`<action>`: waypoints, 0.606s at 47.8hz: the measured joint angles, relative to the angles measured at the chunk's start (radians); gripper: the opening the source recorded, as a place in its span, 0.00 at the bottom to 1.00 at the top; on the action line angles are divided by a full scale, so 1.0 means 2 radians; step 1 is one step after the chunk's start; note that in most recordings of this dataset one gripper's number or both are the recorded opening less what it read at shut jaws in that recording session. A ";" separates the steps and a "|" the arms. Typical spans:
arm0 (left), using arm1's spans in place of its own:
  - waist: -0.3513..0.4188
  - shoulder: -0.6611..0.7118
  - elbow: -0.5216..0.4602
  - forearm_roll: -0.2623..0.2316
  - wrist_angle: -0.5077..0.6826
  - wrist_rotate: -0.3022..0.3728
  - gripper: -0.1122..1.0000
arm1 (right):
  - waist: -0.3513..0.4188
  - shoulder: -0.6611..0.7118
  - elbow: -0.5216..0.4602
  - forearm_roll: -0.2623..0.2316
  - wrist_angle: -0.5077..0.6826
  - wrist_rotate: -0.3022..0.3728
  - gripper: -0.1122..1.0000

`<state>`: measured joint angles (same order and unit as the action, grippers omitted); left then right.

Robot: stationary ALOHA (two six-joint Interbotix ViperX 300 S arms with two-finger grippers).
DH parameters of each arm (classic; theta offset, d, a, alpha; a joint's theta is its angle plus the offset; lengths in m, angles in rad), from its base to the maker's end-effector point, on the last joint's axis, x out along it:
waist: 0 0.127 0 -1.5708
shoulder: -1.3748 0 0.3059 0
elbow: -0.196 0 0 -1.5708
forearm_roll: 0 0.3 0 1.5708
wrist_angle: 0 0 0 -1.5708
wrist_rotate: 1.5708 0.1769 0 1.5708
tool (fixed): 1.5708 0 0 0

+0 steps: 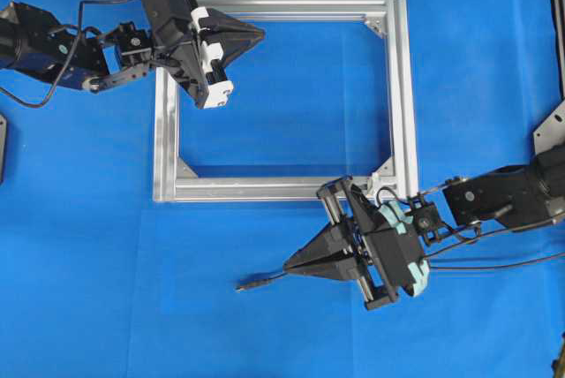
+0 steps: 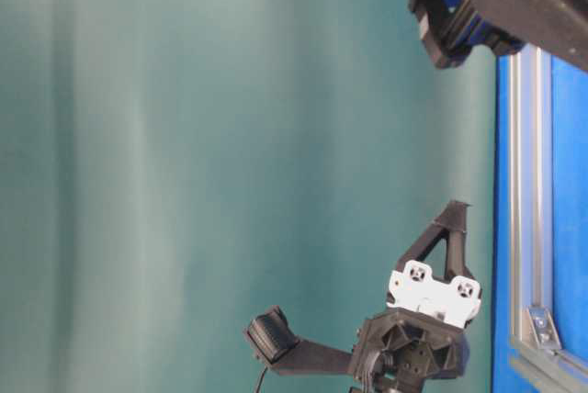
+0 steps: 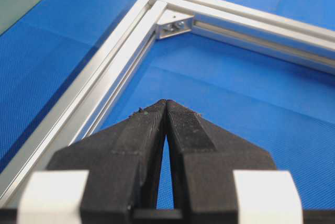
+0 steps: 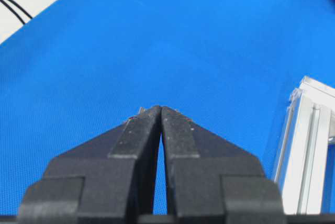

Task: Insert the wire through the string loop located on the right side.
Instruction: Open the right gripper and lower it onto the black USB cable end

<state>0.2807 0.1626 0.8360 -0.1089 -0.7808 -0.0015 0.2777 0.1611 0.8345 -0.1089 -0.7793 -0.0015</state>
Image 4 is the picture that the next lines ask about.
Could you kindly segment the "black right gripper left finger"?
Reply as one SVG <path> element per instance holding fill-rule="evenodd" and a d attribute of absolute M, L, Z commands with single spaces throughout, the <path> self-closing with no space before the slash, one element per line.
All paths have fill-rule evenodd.
<path fill-rule="evenodd" d="M 154 106 L 53 158 L 25 192 L 19 223 L 134 223 L 153 210 L 160 142 Z"/>

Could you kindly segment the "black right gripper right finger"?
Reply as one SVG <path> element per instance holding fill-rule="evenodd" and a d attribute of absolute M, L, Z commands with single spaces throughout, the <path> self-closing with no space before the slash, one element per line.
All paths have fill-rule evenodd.
<path fill-rule="evenodd" d="M 167 205 L 177 223 L 286 223 L 260 160 L 163 107 Z"/>

